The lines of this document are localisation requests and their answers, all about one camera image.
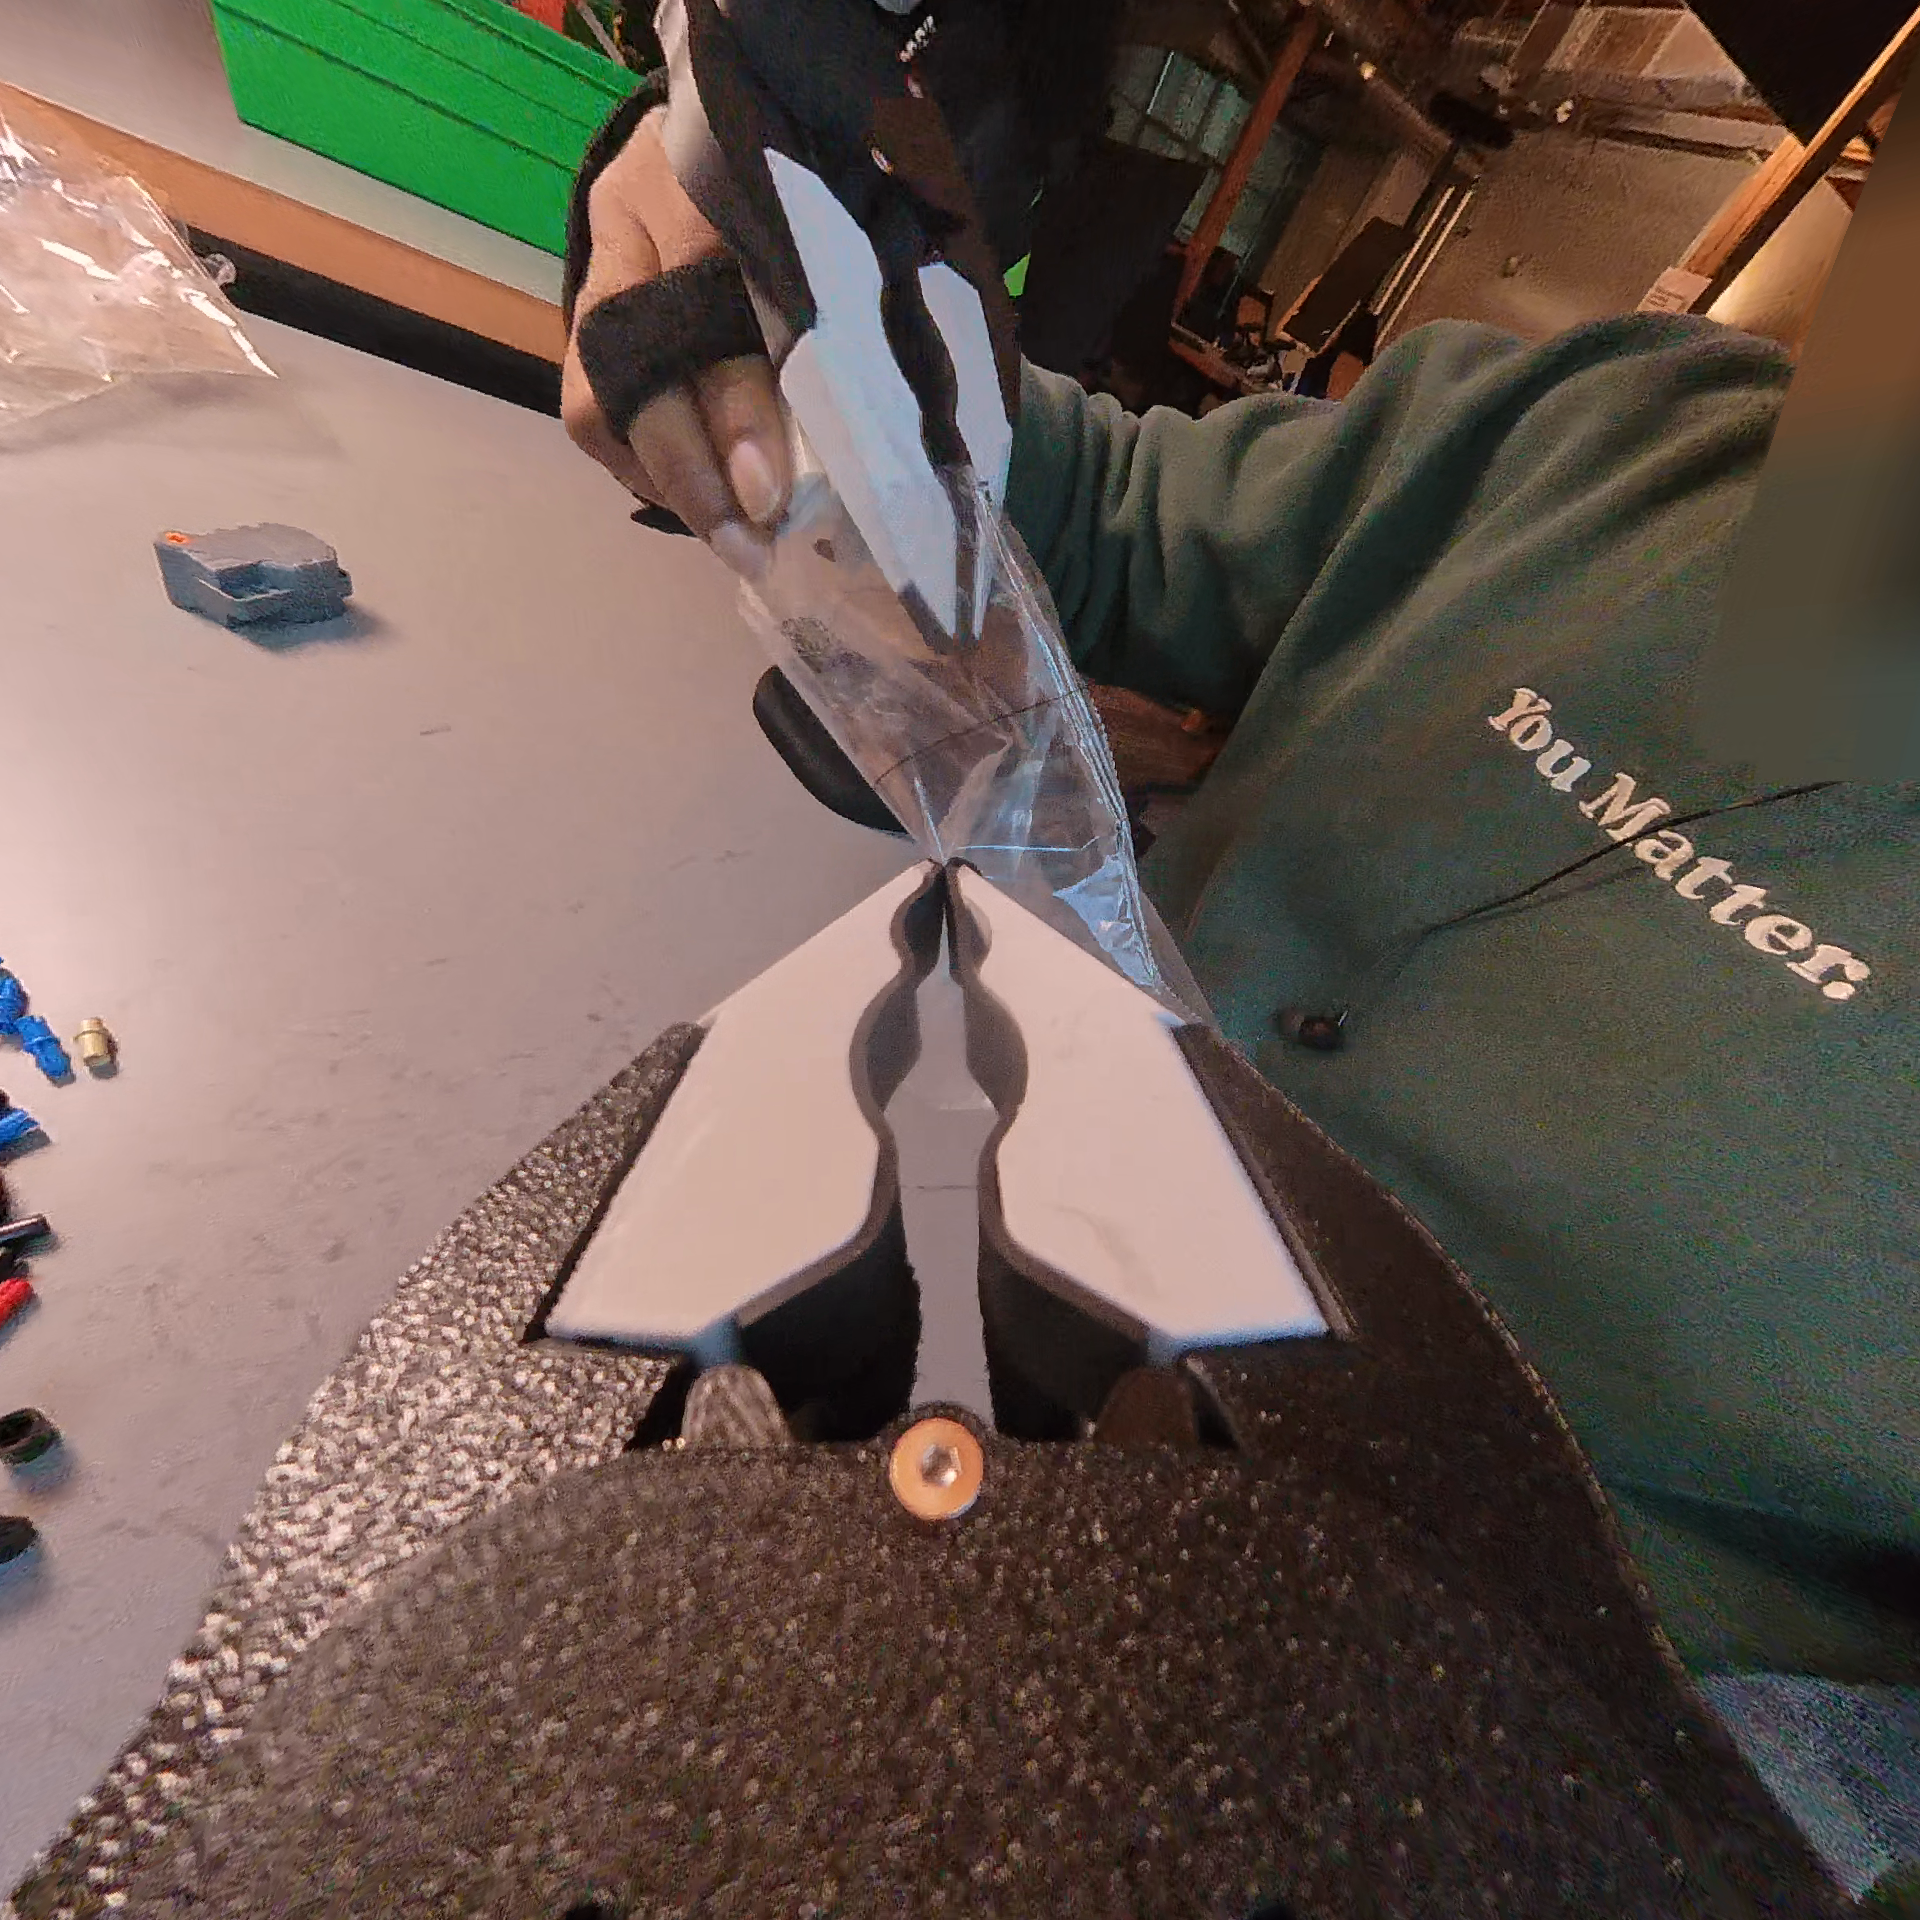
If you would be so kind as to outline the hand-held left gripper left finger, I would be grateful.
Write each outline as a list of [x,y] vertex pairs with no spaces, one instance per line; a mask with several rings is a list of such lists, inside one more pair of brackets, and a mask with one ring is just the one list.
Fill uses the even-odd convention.
[[887,881],[702,1019],[590,1226],[551,1337],[877,1357],[915,1314],[885,1105],[918,1058],[940,872]]

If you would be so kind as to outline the person's right forearm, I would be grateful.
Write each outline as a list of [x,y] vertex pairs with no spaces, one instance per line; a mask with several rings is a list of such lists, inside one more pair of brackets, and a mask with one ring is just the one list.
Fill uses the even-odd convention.
[[1235,723],[1313,602],[1319,650],[1417,578],[1417,545],[1378,517],[1413,363],[1391,353],[1345,402],[1247,399],[1194,418],[1127,413],[1022,365],[1009,492],[1070,653],[1100,687]]

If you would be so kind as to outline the pile of small toy parts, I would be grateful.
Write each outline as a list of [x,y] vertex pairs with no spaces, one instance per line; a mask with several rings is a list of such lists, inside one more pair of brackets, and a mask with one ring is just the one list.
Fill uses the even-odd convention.
[[[35,1066],[52,1088],[65,1088],[78,1077],[109,1077],[117,1066],[117,1037],[109,1027],[89,1018],[79,1023],[71,1041],[57,1032],[31,1007],[20,979],[2,969],[2,1043],[26,1064]],[[12,1093],[2,1093],[2,1164],[44,1145],[42,1121],[23,1109]],[[37,1290],[30,1260],[55,1243],[55,1231],[44,1215],[26,1215],[13,1208],[12,1189],[2,1189],[2,1330],[13,1330],[37,1305]],[[55,1421],[35,1405],[4,1408],[2,1413],[2,1467],[6,1476],[35,1476],[65,1448]]]

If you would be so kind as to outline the person's right hand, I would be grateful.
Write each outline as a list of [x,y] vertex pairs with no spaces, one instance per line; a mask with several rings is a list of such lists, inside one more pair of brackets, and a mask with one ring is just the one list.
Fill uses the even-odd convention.
[[567,209],[563,423],[652,522],[757,581],[793,472],[762,325],[725,241],[677,181],[665,75],[595,135]]

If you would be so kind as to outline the green plastic bin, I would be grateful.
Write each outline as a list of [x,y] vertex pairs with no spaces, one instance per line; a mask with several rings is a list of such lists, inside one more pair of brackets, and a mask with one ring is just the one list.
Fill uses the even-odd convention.
[[495,3],[215,3],[237,117],[551,257],[626,67]]

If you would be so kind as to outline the crumpled empty plastic bag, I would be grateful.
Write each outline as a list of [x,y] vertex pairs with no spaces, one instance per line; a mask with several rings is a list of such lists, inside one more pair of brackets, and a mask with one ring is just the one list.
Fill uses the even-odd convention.
[[2,124],[2,427],[161,377],[273,377],[147,188],[69,135]]

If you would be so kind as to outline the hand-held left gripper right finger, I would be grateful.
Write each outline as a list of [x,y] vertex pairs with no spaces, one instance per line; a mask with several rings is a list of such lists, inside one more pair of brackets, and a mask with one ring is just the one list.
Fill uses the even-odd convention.
[[1319,1337],[1327,1319],[1158,999],[948,869],[967,1064],[997,1115],[982,1226],[1149,1353]]

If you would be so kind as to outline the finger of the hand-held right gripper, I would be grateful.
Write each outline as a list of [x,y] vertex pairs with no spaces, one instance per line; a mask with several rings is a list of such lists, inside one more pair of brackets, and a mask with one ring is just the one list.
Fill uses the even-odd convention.
[[986,594],[915,588],[915,427],[924,401],[950,395],[922,298],[922,268],[940,259],[911,209],[887,209],[871,235],[799,160],[764,159],[817,315],[781,362],[786,407],[929,645],[969,645],[990,603],[990,519],[962,561],[962,586]]
[[940,261],[918,269],[918,290],[950,395],[924,401],[915,427],[915,588],[986,594],[982,586],[962,586],[962,561],[988,517],[1001,515],[1015,426],[973,283]]

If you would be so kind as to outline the grey toy part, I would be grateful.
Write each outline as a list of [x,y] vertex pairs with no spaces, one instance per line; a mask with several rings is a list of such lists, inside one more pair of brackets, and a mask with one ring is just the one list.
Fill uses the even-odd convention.
[[279,522],[163,532],[154,556],[169,602],[227,629],[324,623],[340,618],[353,599],[339,551]]

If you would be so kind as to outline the grey desk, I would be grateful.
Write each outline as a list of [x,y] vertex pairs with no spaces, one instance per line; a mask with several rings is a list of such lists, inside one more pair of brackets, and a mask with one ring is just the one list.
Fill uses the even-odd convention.
[[[410,1261],[662,1025],[897,865],[749,717],[726,575],[555,418],[262,321],[4,437],[6,1049],[55,1243],[4,1408],[4,1884],[161,1693],[281,1437]],[[227,629],[154,543],[301,529],[343,616]]]

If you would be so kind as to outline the clear plastic bag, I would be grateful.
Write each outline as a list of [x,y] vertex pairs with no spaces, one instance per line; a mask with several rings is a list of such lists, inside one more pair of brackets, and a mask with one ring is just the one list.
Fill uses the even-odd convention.
[[1211,1023],[1141,890],[1106,731],[1003,515],[990,517],[988,556],[979,639],[937,652],[839,495],[811,475],[741,603],[771,665],[924,857],[967,861],[1172,1016]]

